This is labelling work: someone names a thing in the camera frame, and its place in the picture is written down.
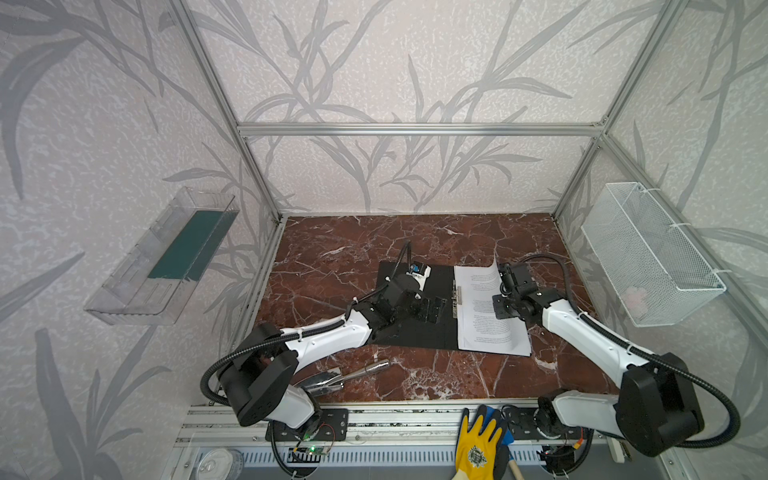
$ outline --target clear plastic tray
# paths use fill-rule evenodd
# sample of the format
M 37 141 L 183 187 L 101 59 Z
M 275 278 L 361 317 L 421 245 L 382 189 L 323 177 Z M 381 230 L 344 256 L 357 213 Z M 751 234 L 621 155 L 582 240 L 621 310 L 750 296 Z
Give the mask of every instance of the clear plastic tray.
M 232 194 L 182 187 L 85 311 L 110 325 L 173 325 L 239 212 Z

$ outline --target yellow glove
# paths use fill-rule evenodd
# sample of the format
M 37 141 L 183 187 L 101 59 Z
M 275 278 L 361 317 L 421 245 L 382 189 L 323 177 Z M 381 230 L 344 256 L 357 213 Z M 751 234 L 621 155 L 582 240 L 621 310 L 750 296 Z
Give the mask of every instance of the yellow glove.
M 502 414 L 496 410 L 483 429 L 483 421 L 487 416 L 488 408 L 484 405 L 479 406 L 472 428 L 468 429 L 469 410 L 464 409 L 462 414 L 462 427 L 458 431 L 456 444 L 456 471 L 464 473 L 469 480 L 493 479 L 496 448 L 498 441 L 505 433 L 505 422 L 502 422 Z

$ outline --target green insert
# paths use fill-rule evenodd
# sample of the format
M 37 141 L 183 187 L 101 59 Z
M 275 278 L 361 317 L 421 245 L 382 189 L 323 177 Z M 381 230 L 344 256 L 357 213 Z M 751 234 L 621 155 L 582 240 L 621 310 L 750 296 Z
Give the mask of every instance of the green insert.
M 219 210 L 195 212 L 149 272 L 149 278 L 199 282 L 236 216 L 237 212 Z

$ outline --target black clipboard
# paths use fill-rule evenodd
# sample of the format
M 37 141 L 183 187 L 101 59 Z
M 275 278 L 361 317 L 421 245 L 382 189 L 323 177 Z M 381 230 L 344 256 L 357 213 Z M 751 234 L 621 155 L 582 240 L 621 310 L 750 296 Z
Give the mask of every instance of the black clipboard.
M 422 322 L 417 319 L 404 319 L 395 332 L 377 338 L 377 345 L 414 346 L 425 349 L 458 350 L 458 321 L 453 316 L 453 266 L 432 265 L 424 283 L 424 297 L 440 297 L 447 300 L 437 323 Z M 394 262 L 380 262 L 376 275 L 376 287 L 383 285 L 385 278 L 392 272 Z

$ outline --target leaf pattern wallpaper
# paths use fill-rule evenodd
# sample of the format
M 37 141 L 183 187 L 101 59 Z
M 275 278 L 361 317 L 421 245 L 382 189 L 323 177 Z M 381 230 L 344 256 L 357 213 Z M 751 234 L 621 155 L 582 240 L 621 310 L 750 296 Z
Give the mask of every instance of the leaf pattern wallpaper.
M 728 269 L 768 306 L 768 2 L 689 2 L 611 130 L 639 167 L 698 229 Z M 627 338 L 683 357 L 728 392 L 743 417 L 734 442 L 687 450 L 699 478 L 757 479 L 768 470 L 768 355 L 722 299 L 676 326 L 638 329 L 624 312 L 581 225 L 604 184 L 627 181 L 600 154 L 560 227 L 601 318 Z M 707 430 L 722 429 L 700 396 Z
M 157 478 L 275 231 L 164 2 L 0 2 L 0 478 Z M 86 299 L 182 186 L 240 214 L 173 326 Z
M 189 3 L 242 122 L 441 123 L 599 121 L 663 5 Z M 564 189 L 588 140 L 252 137 L 250 145 L 286 212 L 490 213 L 551 211 L 551 192 Z

